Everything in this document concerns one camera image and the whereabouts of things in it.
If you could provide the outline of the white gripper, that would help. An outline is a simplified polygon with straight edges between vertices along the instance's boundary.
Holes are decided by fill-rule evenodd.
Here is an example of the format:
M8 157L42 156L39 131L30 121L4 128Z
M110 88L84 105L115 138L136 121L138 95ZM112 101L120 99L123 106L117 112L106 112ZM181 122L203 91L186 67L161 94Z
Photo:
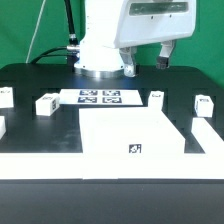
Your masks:
M196 24L196 0L125 0L116 25L115 48L124 63L124 75L136 75L138 45L161 43L157 69L167 69L176 39L190 37Z

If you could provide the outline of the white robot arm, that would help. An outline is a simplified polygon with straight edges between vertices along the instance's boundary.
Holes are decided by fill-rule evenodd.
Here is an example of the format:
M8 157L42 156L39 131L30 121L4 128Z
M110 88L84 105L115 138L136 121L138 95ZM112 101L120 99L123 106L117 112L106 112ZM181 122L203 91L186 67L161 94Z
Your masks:
M110 78L138 74L137 48L159 43L156 67L169 67L176 41L196 25L196 0L85 0L85 36L75 70Z

